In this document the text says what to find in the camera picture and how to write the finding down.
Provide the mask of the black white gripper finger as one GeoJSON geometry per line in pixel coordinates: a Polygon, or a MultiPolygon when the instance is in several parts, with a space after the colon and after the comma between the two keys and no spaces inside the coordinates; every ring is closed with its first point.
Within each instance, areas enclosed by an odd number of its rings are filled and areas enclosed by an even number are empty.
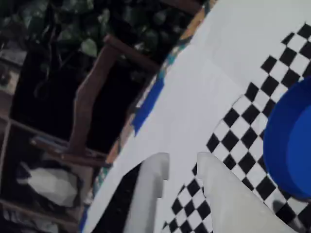
{"type": "Polygon", "coordinates": [[[137,178],[120,182],[111,204],[112,233],[153,233],[157,201],[169,179],[170,156],[157,153],[139,166],[137,178]]]}

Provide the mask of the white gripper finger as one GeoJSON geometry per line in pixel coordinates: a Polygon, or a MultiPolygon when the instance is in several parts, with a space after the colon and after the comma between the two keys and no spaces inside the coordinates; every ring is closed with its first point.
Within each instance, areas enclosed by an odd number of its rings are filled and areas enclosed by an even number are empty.
{"type": "Polygon", "coordinates": [[[216,156],[197,154],[197,175],[210,202],[215,233],[290,233],[282,222],[216,156]]]}

